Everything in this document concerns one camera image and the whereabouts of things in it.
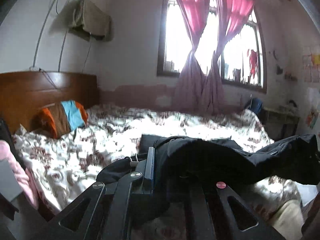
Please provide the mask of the black garment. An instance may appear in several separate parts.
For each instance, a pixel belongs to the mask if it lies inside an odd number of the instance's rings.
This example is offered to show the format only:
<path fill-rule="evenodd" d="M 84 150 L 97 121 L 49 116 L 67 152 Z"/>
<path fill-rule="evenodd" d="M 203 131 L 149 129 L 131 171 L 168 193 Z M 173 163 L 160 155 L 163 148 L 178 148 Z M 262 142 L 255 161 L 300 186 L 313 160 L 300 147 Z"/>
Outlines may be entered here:
<path fill-rule="evenodd" d="M 170 203 L 183 202 L 189 232 L 192 186 L 201 186 L 209 191 L 217 183 L 225 183 L 262 218 L 244 199 L 245 189 L 249 186 L 271 176 L 301 184 L 319 183 L 319 151 L 313 135 L 289 137 L 255 153 L 241 150 L 230 139 L 205 141 L 189 137 L 144 135 L 137 155 L 104 168 L 97 180 L 104 184 L 117 182 L 135 170 L 135 163 L 147 158 L 150 147 L 155 149 L 154 218 L 167 211 Z"/>

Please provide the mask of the window with dark frame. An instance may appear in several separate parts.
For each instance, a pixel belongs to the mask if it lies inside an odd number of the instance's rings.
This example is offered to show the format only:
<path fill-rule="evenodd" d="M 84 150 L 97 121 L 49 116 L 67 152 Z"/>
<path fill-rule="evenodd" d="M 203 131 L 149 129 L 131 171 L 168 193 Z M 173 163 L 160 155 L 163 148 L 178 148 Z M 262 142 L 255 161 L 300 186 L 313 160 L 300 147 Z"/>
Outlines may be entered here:
<path fill-rule="evenodd" d="M 217 45 L 219 19 L 217 1 L 210 0 L 207 24 L 200 38 L 195 57 L 204 73 L 208 75 L 212 55 Z M 258 54 L 258 72 L 248 82 L 249 49 Z M 187 30 L 177 0 L 163 0 L 157 59 L 157 76 L 178 78 L 191 50 Z M 239 34 L 229 41 L 218 58 L 221 82 L 255 91 L 267 92 L 267 70 L 264 38 L 260 21 L 255 11 Z"/>

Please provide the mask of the orange blue brown pillow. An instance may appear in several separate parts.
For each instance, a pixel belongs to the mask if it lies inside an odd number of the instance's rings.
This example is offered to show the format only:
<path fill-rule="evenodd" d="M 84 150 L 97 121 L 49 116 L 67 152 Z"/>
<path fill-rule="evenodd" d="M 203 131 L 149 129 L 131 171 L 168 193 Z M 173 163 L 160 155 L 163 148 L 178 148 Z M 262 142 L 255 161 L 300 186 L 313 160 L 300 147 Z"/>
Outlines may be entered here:
<path fill-rule="evenodd" d="M 88 115 L 83 105 L 74 101 L 61 101 L 40 109 L 35 121 L 51 138 L 59 139 L 87 124 Z"/>

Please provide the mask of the small side table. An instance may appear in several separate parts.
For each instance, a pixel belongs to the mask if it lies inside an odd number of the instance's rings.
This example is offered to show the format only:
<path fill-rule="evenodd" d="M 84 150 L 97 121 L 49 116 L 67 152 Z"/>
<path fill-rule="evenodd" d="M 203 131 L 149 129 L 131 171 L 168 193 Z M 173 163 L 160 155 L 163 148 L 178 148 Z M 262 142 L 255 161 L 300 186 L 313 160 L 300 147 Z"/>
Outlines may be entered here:
<path fill-rule="evenodd" d="M 265 130 L 275 141 L 296 135 L 300 121 L 299 110 L 292 105 L 264 107 Z"/>

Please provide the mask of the pink cloth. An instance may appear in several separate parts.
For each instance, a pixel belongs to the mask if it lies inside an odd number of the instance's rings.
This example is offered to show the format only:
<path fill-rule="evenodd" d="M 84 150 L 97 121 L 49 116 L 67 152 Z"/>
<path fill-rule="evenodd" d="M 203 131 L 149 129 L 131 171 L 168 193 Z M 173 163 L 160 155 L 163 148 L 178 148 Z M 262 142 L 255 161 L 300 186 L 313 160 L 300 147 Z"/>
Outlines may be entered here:
<path fill-rule="evenodd" d="M 7 161 L 14 177 L 25 194 L 27 200 L 35 210 L 39 209 L 39 197 L 31 172 L 22 168 L 14 157 L 9 144 L 1 140 L 1 161 Z"/>

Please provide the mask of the left pink curtain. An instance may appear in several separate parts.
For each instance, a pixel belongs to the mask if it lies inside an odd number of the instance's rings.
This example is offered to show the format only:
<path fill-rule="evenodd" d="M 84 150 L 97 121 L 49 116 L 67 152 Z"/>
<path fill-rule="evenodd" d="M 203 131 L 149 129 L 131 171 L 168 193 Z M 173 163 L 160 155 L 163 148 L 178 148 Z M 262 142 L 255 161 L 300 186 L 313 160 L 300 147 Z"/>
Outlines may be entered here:
<path fill-rule="evenodd" d="M 205 75 L 195 57 L 200 38 L 207 24 L 210 0 L 177 0 L 180 7 L 191 50 L 176 83 L 172 105 L 179 112 L 196 112 Z"/>

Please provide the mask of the wooden headboard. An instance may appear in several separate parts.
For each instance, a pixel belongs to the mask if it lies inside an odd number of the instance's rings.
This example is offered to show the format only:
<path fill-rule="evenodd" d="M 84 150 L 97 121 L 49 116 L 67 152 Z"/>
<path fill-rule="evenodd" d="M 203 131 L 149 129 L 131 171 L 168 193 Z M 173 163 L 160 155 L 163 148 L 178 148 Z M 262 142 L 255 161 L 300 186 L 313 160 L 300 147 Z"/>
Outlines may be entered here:
<path fill-rule="evenodd" d="M 1 74 L 1 118 L 9 131 L 20 126 L 36 129 L 34 116 L 47 105 L 74 100 L 88 109 L 99 103 L 95 75 L 64 72 L 9 72 Z"/>

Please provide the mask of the blue bag by bed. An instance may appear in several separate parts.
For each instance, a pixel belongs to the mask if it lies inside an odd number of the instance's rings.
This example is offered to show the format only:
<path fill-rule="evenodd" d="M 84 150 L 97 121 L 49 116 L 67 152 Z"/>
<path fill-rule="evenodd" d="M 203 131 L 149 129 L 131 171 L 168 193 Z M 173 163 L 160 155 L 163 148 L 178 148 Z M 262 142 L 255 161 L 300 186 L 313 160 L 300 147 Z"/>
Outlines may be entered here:
<path fill-rule="evenodd" d="M 262 118 L 264 113 L 263 102 L 259 98 L 250 98 L 244 109 L 252 111 L 258 118 Z"/>

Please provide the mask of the covered wall air conditioner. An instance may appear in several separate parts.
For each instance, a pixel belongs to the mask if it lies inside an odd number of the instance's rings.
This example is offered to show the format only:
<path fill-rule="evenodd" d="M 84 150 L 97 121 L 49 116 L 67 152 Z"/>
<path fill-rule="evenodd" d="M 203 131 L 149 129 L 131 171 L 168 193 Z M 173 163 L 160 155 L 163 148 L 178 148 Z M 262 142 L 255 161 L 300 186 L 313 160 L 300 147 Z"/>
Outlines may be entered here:
<path fill-rule="evenodd" d="M 71 1 L 53 20 L 49 28 L 51 34 L 71 31 L 76 36 L 88 40 L 112 41 L 114 37 L 113 20 L 91 0 Z"/>

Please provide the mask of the floral white red bedspread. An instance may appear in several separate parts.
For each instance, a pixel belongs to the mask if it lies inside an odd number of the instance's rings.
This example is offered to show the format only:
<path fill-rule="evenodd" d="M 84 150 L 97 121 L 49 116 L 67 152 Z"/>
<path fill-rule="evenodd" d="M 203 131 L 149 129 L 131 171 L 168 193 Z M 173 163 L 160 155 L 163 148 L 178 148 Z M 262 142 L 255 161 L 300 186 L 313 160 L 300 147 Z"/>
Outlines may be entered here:
<path fill-rule="evenodd" d="M 91 186 L 104 167 L 138 153 L 142 134 L 231 139 L 248 153 L 274 143 L 250 110 L 210 119 L 112 105 L 94 106 L 87 113 L 84 127 L 60 139 L 53 139 L 44 128 L 28 132 L 22 125 L 13 136 L 39 201 L 50 215 L 57 215 Z M 248 191 L 244 199 L 268 224 L 285 239 L 301 239 L 304 218 L 295 182 L 272 176 Z M 133 239 L 186 239 L 182 215 L 182 205 L 173 204 L 164 215 L 134 231 Z"/>

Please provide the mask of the red garment outside window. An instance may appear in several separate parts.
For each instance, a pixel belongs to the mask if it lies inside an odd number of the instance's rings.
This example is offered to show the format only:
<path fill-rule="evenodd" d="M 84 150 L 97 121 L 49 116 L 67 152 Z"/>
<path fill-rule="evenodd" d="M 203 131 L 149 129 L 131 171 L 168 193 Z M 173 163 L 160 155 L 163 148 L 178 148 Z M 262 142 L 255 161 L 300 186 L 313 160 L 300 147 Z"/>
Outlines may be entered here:
<path fill-rule="evenodd" d="M 248 82 L 251 79 L 255 78 L 255 75 L 258 72 L 258 54 L 252 49 L 249 49 L 247 52 L 247 56 L 249 57 L 249 76 Z"/>

